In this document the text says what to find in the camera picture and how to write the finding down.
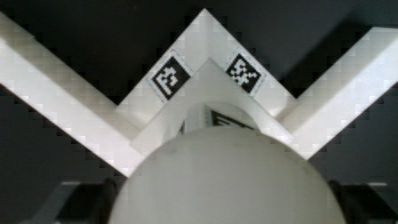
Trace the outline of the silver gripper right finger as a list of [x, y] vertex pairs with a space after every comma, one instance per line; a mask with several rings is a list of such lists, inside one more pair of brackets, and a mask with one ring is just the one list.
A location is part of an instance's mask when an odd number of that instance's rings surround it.
[[347, 224], [398, 224], [398, 211], [369, 184], [329, 181]]

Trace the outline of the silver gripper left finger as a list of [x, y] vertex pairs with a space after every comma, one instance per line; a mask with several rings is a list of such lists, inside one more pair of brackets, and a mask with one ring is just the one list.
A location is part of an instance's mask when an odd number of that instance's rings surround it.
[[116, 182], [63, 182], [45, 204], [20, 224], [109, 224], [118, 196]]

